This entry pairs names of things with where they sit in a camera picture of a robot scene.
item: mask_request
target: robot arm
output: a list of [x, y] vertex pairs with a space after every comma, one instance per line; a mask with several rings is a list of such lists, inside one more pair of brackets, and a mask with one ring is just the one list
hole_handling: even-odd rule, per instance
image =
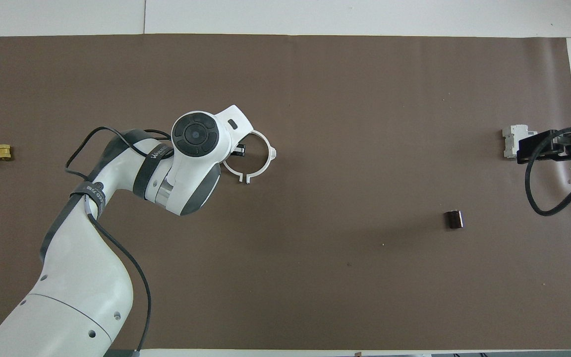
[[217, 115], [190, 112], [172, 128], [173, 148], [142, 130], [114, 138], [79, 185], [41, 246], [41, 276], [0, 325], [0, 356], [101, 357], [129, 315], [127, 270], [88, 213], [99, 217], [118, 189], [177, 215], [199, 210], [220, 177], [220, 162], [252, 131], [236, 107]]

